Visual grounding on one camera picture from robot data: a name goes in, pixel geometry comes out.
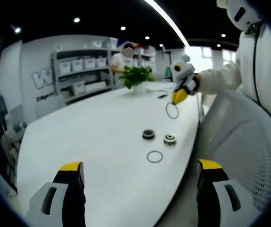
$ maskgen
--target black ceiling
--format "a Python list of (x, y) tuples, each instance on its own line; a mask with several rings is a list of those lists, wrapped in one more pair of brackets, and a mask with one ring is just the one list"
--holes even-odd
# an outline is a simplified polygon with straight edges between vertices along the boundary
[[(190, 44), (216, 47), (220, 43), (224, 48), (236, 49), (240, 32), (229, 21), (226, 11), (216, 7), (216, 0), (155, 1)], [(144, 0), (13, 0), (0, 3), (0, 8), (0, 50), (20, 39), (28, 42), (65, 34), (111, 36), (155, 47), (164, 44), (167, 49), (183, 46), (166, 21)], [(74, 17), (79, 17), (80, 23), (73, 23)], [(20, 26), (22, 32), (16, 35), (10, 26)]]

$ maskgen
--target sleeve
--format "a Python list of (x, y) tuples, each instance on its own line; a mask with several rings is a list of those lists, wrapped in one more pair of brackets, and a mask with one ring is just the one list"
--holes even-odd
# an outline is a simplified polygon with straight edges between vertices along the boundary
[(219, 87), (237, 90), (242, 83), (240, 71), (239, 49), (236, 51), (236, 61), (230, 62), (219, 70), (205, 70), (199, 73), (201, 76), (198, 92), (215, 94)]
[(111, 59), (111, 65), (113, 66), (118, 66), (118, 63), (119, 63), (119, 59), (118, 59), (118, 55), (117, 54), (114, 54), (112, 56), (112, 59)]

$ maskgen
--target white protective suit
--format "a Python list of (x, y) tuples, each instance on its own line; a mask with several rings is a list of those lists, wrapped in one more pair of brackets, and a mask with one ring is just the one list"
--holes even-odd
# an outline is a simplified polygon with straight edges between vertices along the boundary
[(271, 29), (268, 25), (262, 25), (256, 43), (255, 82), (254, 43), (254, 34), (242, 32), (236, 63), (231, 62), (219, 70), (200, 72), (201, 82), (198, 91), (214, 94), (219, 85), (238, 90), (257, 103), (260, 101), (260, 105), (271, 115)]

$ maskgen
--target white pot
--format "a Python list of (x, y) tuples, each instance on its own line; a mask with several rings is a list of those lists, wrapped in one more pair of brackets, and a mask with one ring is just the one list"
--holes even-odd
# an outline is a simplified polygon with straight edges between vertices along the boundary
[(137, 86), (133, 86), (132, 89), (134, 90), (134, 93), (141, 95), (146, 93), (147, 89), (146, 89), (146, 83), (143, 82)]

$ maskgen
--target window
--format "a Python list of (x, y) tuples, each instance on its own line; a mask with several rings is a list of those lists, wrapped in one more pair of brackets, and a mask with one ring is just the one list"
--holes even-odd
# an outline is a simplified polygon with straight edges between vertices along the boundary
[(235, 52), (234, 51), (223, 50), (222, 56), (223, 56), (223, 65), (227, 65), (231, 61), (235, 62)]
[(191, 46), (185, 48), (185, 53), (190, 57), (190, 62), (196, 69), (195, 72), (213, 68), (210, 47)]
[(223, 61), (223, 65), (228, 65), (230, 61)]

